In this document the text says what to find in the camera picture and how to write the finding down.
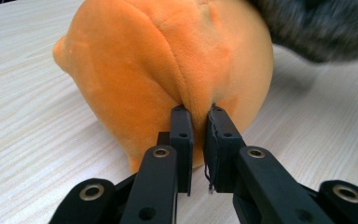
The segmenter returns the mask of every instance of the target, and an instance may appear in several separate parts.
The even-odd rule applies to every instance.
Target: round joint
[[[83,201],[93,201],[103,195],[104,187],[101,184],[87,185],[80,191],[80,199]]]
[[[333,192],[342,200],[350,203],[358,203],[358,192],[350,187],[335,185]]]
[[[153,156],[157,158],[164,158],[170,154],[170,151],[165,148],[157,148],[153,151]]]
[[[254,158],[264,158],[266,156],[266,153],[264,153],[262,150],[257,148],[251,148],[248,149],[248,155]]]

